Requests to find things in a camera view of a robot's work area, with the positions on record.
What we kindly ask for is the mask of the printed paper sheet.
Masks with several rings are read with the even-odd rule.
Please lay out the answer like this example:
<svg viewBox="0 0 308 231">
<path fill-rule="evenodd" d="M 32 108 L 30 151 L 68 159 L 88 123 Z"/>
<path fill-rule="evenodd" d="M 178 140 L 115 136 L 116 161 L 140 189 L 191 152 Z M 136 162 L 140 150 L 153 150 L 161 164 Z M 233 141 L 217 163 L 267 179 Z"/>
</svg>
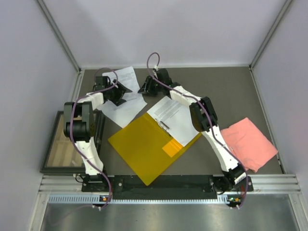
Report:
<svg viewBox="0 0 308 231">
<path fill-rule="evenodd" d="M 167 96 L 151 107 L 147 113 L 154 120 L 158 119 L 169 126 L 170 135 L 182 146 L 186 146 L 198 135 L 192 125 L 189 109 Z"/>
</svg>

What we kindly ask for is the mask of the yellow plastic folder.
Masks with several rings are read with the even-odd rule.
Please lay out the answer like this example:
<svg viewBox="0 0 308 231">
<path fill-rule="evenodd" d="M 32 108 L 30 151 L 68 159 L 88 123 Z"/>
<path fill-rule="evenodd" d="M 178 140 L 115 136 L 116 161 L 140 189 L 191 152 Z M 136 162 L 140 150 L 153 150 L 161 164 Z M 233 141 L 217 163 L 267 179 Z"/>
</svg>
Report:
<svg viewBox="0 0 308 231">
<path fill-rule="evenodd" d="M 186 146 L 182 146 L 145 113 L 111 136 L 108 141 L 148 186 L 200 136 L 201 133 L 193 135 L 192 140 Z"/>
</svg>

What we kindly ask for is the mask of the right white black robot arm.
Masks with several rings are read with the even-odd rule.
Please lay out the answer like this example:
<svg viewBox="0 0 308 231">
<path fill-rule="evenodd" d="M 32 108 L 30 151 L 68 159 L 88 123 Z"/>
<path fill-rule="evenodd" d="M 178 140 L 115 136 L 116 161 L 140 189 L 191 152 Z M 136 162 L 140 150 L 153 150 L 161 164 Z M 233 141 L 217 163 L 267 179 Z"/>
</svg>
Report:
<svg viewBox="0 0 308 231">
<path fill-rule="evenodd" d="M 173 82 L 165 68 L 148 70 L 149 75 L 138 93 L 156 96 L 159 92 L 186 106 L 190 111 L 193 127 L 209 142 L 216 154 L 225 186 L 229 190 L 237 190 L 245 182 L 248 188 L 248 174 L 242 162 L 232 154 L 224 141 L 218 125 L 218 117 L 208 97 L 198 97 L 187 91 L 181 84 Z"/>
</svg>

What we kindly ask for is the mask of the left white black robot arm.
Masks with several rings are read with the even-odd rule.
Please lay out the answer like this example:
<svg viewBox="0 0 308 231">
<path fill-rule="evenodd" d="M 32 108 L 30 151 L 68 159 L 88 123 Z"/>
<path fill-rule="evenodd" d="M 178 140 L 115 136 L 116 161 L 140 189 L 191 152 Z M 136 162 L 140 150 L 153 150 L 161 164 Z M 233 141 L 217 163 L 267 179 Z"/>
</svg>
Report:
<svg viewBox="0 0 308 231">
<path fill-rule="evenodd" d="M 70 139 L 76 151 L 81 155 L 85 166 L 84 184 L 92 182 L 99 191 L 109 186 L 109 179 L 103 173 L 103 163 L 95 146 L 96 123 L 94 110 L 106 101 L 116 106 L 126 102 L 124 94 L 132 93 L 117 79 L 97 76 L 92 92 L 64 104 L 64 135 Z"/>
</svg>

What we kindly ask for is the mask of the white paper stack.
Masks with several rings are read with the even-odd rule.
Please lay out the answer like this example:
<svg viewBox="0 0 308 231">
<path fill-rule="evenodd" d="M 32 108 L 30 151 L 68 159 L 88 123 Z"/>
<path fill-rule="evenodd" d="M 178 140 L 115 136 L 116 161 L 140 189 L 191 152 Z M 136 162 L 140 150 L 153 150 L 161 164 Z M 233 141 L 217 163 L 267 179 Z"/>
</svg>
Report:
<svg viewBox="0 0 308 231">
<path fill-rule="evenodd" d="M 114 73 L 107 72 L 102 75 L 110 77 L 111 80 L 114 80 L 116 76 L 118 76 L 119 82 L 132 91 L 131 93 L 124 94 L 123 99 L 125 102 L 119 106 L 116 106 L 111 101 L 107 101 L 98 106 L 98 110 L 101 110 L 105 116 L 121 128 L 124 128 L 147 105 L 143 96 L 138 93 L 140 86 L 135 71 L 133 67 L 130 66 L 116 70 Z"/>
</svg>

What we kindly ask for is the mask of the black framed wooden tray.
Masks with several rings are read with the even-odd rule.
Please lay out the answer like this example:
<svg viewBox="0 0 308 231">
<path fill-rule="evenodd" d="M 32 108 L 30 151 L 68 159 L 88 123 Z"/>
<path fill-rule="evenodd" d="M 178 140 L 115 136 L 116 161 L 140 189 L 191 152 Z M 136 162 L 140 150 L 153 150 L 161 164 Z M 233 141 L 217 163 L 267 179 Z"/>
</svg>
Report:
<svg viewBox="0 0 308 231">
<path fill-rule="evenodd" d="M 58 111 L 53 124 L 40 172 L 46 175 L 72 175 L 85 173 L 81 155 L 64 135 L 64 113 Z"/>
</svg>

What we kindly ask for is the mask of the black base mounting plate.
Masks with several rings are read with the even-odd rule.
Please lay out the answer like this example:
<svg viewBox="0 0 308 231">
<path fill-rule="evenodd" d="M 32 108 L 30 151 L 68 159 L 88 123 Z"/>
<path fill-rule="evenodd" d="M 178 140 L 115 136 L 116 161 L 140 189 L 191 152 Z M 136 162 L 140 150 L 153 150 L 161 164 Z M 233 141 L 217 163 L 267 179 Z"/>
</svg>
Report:
<svg viewBox="0 0 308 231">
<path fill-rule="evenodd" d="M 223 175 L 161 175 L 146 186 L 136 175 L 115 175 L 108 178 L 114 200 L 188 200 L 214 199 L 222 192 L 253 191 L 252 180 L 232 186 Z"/>
</svg>

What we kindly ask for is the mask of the pink cloth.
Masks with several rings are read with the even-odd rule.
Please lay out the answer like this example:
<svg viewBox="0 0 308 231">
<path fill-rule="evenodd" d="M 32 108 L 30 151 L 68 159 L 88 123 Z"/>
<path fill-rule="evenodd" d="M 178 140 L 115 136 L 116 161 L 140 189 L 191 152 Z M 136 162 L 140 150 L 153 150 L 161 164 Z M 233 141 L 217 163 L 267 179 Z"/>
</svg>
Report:
<svg viewBox="0 0 308 231">
<path fill-rule="evenodd" d="M 247 117 L 222 129 L 221 135 L 245 169 L 255 173 L 278 153 L 276 147 Z"/>
</svg>

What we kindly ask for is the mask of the left aluminium frame post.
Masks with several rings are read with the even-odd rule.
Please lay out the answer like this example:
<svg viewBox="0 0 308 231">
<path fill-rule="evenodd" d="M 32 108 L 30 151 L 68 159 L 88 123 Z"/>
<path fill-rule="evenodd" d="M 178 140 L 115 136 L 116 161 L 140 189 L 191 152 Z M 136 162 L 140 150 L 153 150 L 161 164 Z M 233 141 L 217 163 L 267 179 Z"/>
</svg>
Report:
<svg viewBox="0 0 308 231">
<path fill-rule="evenodd" d="M 43 0 L 35 0 L 36 4 L 38 5 L 39 9 L 41 10 L 43 16 L 45 17 L 45 19 L 47 20 L 49 26 L 51 27 L 52 32 L 54 33 L 58 43 L 60 44 L 63 52 L 65 53 L 65 55 L 67 56 L 69 62 L 71 63 L 71 65 L 73 66 L 73 68 L 76 70 L 76 72 L 80 73 L 81 72 L 81 68 L 78 65 L 75 57 L 73 56 L 68 44 L 66 43 L 56 21 L 54 20 L 50 10 L 48 9 L 45 1 Z"/>
</svg>

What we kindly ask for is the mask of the aluminium frame post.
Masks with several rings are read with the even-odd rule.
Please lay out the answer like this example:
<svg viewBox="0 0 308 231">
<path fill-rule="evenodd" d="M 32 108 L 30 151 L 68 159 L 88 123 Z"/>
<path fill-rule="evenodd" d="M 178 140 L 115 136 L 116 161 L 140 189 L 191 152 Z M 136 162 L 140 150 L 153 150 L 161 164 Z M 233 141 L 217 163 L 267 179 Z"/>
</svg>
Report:
<svg viewBox="0 0 308 231">
<path fill-rule="evenodd" d="M 58 43 L 60 44 L 63 52 L 65 53 L 65 55 L 67 56 L 69 62 L 71 63 L 71 65 L 73 66 L 73 68 L 76 70 L 76 72 L 80 73 L 81 72 L 81 68 L 78 65 L 75 57 L 73 56 L 68 44 L 66 43 L 56 21 L 54 20 L 50 10 L 48 9 L 45 1 L 43 0 L 35 0 L 36 4 L 38 5 L 39 9 L 41 10 L 43 16 L 45 17 L 45 19 L 47 20 L 49 26 L 51 27 L 52 32 L 54 33 Z"/>
<path fill-rule="evenodd" d="M 274 36 L 276 30 L 278 29 L 279 25 L 282 23 L 284 17 L 287 15 L 289 10 L 292 7 L 292 4 L 294 3 L 294 0 L 285 0 L 281 9 L 279 10 L 278 15 L 276 16 L 274 22 L 272 23 L 271 27 L 269 28 L 265 38 L 263 39 L 260 47 L 258 48 L 254 58 L 252 59 L 251 64 L 249 65 L 250 71 L 253 71 L 253 69 L 258 64 L 260 58 L 262 57 L 265 49 L 267 48 L 268 44 L 270 43 L 272 37 Z"/>
</svg>

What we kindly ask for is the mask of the right aluminium frame post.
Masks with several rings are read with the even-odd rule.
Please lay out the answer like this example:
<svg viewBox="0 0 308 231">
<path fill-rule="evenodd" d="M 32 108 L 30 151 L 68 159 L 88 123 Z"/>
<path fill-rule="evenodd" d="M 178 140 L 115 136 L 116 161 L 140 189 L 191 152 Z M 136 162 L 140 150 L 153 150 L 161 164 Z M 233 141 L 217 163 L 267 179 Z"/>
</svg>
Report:
<svg viewBox="0 0 308 231">
<path fill-rule="evenodd" d="M 272 37 L 274 36 L 276 30 L 278 29 L 279 25 L 282 23 L 284 17 L 287 15 L 289 10 L 292 7 L 292 4 L 294 3 L 294 0 L 285 0 L 281 9 L 279 10 L 278 15 L 276 16 L 274 22 L 272 23 L 271 27 L 269 28 L 265 38 L 263 39 L 260 47 L 258 48 L 254 58 L 252 59 L 251 64 L 249 65 L 250 71 L 253 71 L 253 69 L 258 64 L 260 58 L 262 57 L 265 49 L 267 48 L 268 44 L 270 43 Z"/>
</svg>

